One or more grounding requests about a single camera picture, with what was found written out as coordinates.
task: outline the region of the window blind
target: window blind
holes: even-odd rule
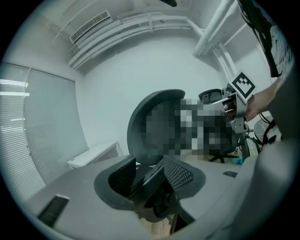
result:
[[[88,149],[80,127],[75,82],[31,70],[25,98],[26,136],[45,183],[70,170],[67,161]]]
[[[28,199],[45,186],[27,148],[24,134],[23,93],[29,69],[0,64],[0,171],[17,203]]]

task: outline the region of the air conditioning vent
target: air conditioning vent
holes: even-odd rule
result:
[[[107,11],[100,13],[99,15],[95,16],[87,23],[85,23],[80,29],[78,29],[71,37],[71,42],[75,43],[86,31],[94,27],[100,22],[103,22],[105,19],[111,18]]]

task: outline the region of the desk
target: desk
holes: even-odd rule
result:
[[[118,142],[103,142],[69,160],[67,163],[73,169],[120,156],[123,156],[123,154]]]

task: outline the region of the ceiling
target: ceiling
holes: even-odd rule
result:
[[[192,0],[177,0],[177,8],[188,8]],[[107,10],[112,18],[144,8],[172,8],[159,0],[46,0],[37,12],[58,27],[64,27],[79,11],[85,8],[66,27],[71,35],[87,21]]]

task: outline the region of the wooden floor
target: wooden floor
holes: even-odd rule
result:
[[[240,150],[238,150],[237,156],[241,156]],[[208,161],[212,157],[213,156],[203,156],[193,151],[189,154],[186,154],[182,160],[183,161],[194,161],[194,160]],[[226,164],[232,164],[232,158],[224,158],[224,161]],[[220,159],[216,160],[215,163],[221,163]],[[151,223],[146,221],[144,218],[141,218],[140,222],[150,233],[154,235],[156,239],[166,238],[170,235],[171,226],[169,225],[169,220],[166,218],[157,223]]]

